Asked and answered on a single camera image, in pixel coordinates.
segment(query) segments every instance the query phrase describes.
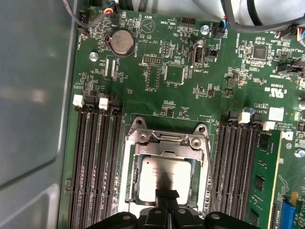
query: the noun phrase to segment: green circuit board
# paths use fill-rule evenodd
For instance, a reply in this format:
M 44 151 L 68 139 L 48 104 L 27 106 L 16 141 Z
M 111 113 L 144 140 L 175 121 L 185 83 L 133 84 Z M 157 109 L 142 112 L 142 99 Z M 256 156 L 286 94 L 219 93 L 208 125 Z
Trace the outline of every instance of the green circuit board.
M 93 19 L 102 9 L 89 7 L 88 11 Z M 205 36 L 200 33 L 203 25 L 210 27 Z M 276 68 L 281 62 L 304 61 L 304 48 L 295 39 L 279 39 L 275 32 L 242 34 L 227 28 L 215 39 L 214 26 L 196 20 L 188 27 L 181 25 L 178 17 L 134 11 L 119 12 L 115 26 L 106 17 L 88 36 L 78 36 L 72 98 L 75 94 L 96 98 L 104 94 L 122 103 L 114 199 L 119 196 L 124 135 L 136 116 L 144 117 L 149 128 L 187 133 L 204 123 L 212 155 L 220 119 L 229 111 L 241 113 L 250 107 L 261 114 L 262 123 L 275 122 L 273 131 L 257 133 L 245 220 L 253 222 L 254 216 L 260 228 L 277 229 L 282 196 L 293 191 L 300 196 L 305 193 L 305 157 L 295 156 L 296 149 L 305 147 L 304 134 L 298 131 L 303 122 L 299 103 L 305 96 L 305 79 L 297 74 L 277 74 Z M 135 40 L 134 51 L 127 57 L 114 55 L 105 41 L 106 35 L 118 29 L 128 30 Z M 205 48 L 217 54 L 192 67 L 194 44 L 202 39 Z M 89 59 L 91 52 L 98 53 L 96 62 Z M 75 166 L 78 122 L 79 112 L 71 101 L 59 213 L 62 229 L 69 227 L 71 195 L 67 190 Z M 268 136 L 267 146 L 261 148 L 264 135 Z

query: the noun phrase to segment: blue slot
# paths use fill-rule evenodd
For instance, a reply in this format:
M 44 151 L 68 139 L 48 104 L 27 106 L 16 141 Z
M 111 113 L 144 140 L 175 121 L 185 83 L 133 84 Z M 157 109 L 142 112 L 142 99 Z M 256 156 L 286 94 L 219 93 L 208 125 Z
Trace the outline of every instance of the blue slot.
M 292 229 L 295 216 L 295 207 L 283 201 L 280 229 Z

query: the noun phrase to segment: capacitor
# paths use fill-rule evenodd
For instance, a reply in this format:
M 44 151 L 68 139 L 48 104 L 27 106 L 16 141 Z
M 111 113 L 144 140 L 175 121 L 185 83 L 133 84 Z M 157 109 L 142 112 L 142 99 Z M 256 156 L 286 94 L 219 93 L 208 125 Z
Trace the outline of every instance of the capacitor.
M 302 100 L 302 101 L 299 103 L 299 108 L 300 108 L 300 110 L 302 110 L 302 111 L 305 110 L 305 100 Z
M 250 113 L 250 115 L 254 115 L 255 110 L 253 108 L 250 108 L 250 107 L 244 107 L 243 112 L 248 112 L 248 113 Z
M 305 151 L 303 149 L 296 149 L 295 156 L 298 158 L 305 157 Z

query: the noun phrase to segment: motherboard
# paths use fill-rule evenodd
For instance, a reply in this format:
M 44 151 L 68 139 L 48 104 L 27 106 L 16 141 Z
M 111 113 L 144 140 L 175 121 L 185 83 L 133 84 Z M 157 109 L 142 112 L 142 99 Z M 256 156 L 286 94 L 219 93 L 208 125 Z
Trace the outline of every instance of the motherboard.
M 59 228 L 138 216 L 156 188 L 203 217 L 281 228 L 305 196 L 304 61 L 293 37 L 225 22 L 118 10 L 80 32 Z

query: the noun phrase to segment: white label sticker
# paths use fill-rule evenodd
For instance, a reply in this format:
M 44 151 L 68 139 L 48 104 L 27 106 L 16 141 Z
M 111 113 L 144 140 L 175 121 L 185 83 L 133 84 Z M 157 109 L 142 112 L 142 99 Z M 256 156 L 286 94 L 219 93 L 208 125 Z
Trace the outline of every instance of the white label sticker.
M 284 117 L 284 108 L 270 107 L 269 120 L 282 122 Z

